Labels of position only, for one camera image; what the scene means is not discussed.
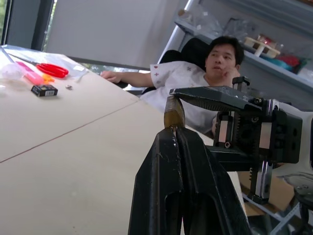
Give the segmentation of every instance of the small black box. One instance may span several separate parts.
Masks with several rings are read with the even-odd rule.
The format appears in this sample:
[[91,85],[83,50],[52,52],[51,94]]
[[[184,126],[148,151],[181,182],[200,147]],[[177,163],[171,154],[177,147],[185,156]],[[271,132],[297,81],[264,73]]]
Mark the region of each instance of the small black box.
[[56,89],[54,86],[51,86],[51,85],[33,86],[31,91],[36,96],[54,96],[54,95],[57,95],[58,93],[58,89]]

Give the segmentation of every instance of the orange object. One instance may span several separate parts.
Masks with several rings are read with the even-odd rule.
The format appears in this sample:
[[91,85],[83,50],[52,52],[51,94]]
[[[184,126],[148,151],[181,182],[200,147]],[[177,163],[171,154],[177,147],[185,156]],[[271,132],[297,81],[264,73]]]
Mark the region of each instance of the orange object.
[[54,82],[54,79],[48,74],[44,74],[43,79],[45,82]]

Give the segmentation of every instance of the white table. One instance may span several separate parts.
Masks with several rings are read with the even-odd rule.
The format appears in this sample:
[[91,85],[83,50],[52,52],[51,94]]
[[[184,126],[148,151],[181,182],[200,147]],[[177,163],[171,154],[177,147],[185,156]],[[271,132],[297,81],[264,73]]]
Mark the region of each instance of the white table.
[[55,79],[51,85],[59,91],[53,97],[36,97],[23,81],[0,91],[0,162],[139,100],[91,72],[78,82]]
[[67,84],[55,83],[56,98],[7,91],[0,99],[10,104],[0,114],[1,158],[11,157],[0,165],[1,234],[127,234],[134,178],[163,114],[93,73],[72,91]]

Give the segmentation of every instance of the black office chair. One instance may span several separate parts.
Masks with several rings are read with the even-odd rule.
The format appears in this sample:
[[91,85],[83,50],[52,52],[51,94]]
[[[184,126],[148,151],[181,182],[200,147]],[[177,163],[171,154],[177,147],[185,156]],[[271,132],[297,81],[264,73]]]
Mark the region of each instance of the black office chair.
[[[198,38],[190,39],[182,48],[181,52],[176,50],[168,50],[163,55],[160,64],[173,61],[186,61],[199,66],[205,71],[205,59],[209,45]],[[148,87],[142,94],[155,90],[155,87]]]

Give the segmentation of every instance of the blue object on shelf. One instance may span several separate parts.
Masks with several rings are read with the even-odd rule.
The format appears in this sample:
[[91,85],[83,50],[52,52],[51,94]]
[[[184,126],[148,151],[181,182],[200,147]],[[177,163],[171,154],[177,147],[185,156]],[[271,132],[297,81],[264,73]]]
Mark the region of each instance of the blue object on shelf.
[[271,59],[271,58],[267,58],[267,57],[262,57],[263,59],[279,66],[279,67],[282,67],[288,71],[292,71],[293,67],[291,67],[290,65],[286,64],[284,61],[281,61],[281,60],[277,60],[277,59]]

